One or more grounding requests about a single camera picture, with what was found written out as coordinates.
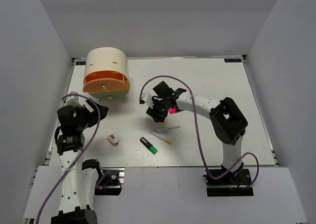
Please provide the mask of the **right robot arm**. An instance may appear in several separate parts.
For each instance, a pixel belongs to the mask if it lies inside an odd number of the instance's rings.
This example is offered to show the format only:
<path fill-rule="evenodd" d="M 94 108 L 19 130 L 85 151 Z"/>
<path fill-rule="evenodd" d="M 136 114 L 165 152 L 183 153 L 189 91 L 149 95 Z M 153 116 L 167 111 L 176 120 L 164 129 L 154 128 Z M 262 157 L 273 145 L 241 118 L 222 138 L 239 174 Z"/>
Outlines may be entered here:
<path fill-rule="evenodd" d="M 223 174 L 209 177 L 214 180 L 224 179 L 229 184 L 236 183 L 241 178 L 243 161 L 241 157 L 241 142 L 248 122 L 233 99 L 207 99 L 187 92 L 186 89 L 173 90 L 164 81 L 153 88 L 155 95 L 141 90 L 139 103 L 147 104 L 146 114 L 154 122 L 164 122 L 170 109 L 188 111 L 194 114 L 195 125 L 197 116 L 210 119 L 215 135 L 223 146 Z"/>

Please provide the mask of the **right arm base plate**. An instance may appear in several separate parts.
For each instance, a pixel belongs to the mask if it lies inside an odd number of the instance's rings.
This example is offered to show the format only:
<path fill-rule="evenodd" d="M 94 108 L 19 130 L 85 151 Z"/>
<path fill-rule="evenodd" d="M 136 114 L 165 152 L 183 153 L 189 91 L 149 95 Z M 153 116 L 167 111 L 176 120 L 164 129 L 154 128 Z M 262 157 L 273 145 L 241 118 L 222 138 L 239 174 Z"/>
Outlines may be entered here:
<path fill-rule="evenodd" d="M 245 188 L 252 182 L 248 169 L 242 169 L 233 181 L 227 176 L 219 180 L 211 179 L 207 174 L 204 174 L 203 177 L 206 181 L 208 197 L 241 197 L 254 195 L 252 187 Z"/>

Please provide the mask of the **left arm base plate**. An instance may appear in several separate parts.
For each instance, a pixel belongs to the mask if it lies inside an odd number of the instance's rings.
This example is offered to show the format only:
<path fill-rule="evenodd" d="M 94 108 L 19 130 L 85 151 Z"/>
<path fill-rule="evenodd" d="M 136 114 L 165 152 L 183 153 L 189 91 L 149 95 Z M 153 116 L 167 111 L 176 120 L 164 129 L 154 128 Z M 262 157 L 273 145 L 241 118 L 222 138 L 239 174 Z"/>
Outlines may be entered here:
<path fill-rule="evenodd" d="M 96 196 L 118 196 L 121 193 L 123 183 L 125 168 L 105 168 L 101 170 L 103 177 L 101 181 L 101 176 L 98 178 L 95 188 Z"/>

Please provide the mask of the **white pen yellow cap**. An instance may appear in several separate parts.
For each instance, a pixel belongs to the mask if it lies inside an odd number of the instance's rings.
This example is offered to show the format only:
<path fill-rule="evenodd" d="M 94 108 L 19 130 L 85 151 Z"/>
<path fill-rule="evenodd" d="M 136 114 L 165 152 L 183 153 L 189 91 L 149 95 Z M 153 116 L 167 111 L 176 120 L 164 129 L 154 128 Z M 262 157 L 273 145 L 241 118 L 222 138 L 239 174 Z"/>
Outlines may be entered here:
<path fill-rule="evenodd" d="M 171 142 L 170 140 L 167 140 L 166 138 L 164 138 L 164 137 L 158 135 L 157 133 L 155 133 L 155 132 L 153 132 L 153 131 L 151 131 L 150 134 L 153 135 L 153 136 L 155 136 L 156 138 L 160 139 L 161 141 L 163 141 L 163 142 L 169 144 L 169 145 L 172 144 L 172 142 Z"/>

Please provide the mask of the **white pen light-yellow cap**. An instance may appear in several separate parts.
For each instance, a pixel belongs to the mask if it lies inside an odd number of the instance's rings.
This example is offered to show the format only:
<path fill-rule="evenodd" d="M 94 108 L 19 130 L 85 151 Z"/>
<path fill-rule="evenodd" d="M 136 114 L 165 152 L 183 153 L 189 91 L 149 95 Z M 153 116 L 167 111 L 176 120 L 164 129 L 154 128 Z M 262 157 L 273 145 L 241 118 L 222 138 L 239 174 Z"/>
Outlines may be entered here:
<path fill-rule="evenodd" d="M 145 120 L 150 121 L 150 122 L 155 122 L 152 118 L 149 118 L 149 117 L 146 117 Z"/>

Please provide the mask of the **white pen pale cap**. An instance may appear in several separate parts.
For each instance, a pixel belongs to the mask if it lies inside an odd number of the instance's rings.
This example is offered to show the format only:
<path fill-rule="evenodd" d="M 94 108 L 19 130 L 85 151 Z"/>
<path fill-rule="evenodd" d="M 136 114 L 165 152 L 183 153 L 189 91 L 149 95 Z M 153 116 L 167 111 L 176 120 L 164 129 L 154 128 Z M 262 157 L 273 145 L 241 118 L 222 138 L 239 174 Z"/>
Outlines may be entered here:
<path fill-rule="evenodd" d="M 178 129 L 178 128 L 181 128 L 181 126 L 180 125 L 176 125 L 176 126 L 161 128 L 161 129 L 158 129 L 157 132 L 166 131 L 166 130 L 173 130 L 173 129 Z"/>

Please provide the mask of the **pink cap black highlighter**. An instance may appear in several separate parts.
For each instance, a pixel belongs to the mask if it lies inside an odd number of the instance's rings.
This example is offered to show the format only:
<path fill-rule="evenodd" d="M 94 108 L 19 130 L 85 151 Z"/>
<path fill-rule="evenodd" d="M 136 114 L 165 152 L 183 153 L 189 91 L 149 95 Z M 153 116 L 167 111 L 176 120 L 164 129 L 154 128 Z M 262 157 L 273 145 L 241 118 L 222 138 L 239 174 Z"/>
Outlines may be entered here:
<path fill-rule="evenodd" d="M 170 113 L 170 114 L 176 113 L 176 109 L 175 109 L 175 108 L 170 108 L 170 109 L 169 109 L 169 113 Z"/>

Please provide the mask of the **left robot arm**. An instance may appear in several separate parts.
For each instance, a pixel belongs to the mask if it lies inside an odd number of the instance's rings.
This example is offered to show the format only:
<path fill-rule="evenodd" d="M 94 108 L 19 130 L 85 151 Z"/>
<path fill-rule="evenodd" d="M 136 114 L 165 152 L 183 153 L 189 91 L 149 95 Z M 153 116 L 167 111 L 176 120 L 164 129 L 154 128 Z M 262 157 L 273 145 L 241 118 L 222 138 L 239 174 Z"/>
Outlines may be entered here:
<path fill-rule="evenodd" d="M 84 130 L 98 124 L 108 107 L 97 105 L 90 112 L 85 106 L 64 106 L 57 111 L 61 135 L 57 136 L 57 153 L 62 173 L 61 199 L 53 224 L 96 224 L 93 209 L 95 185 L 104 179 L 97 159 L 83 159 Z"/>

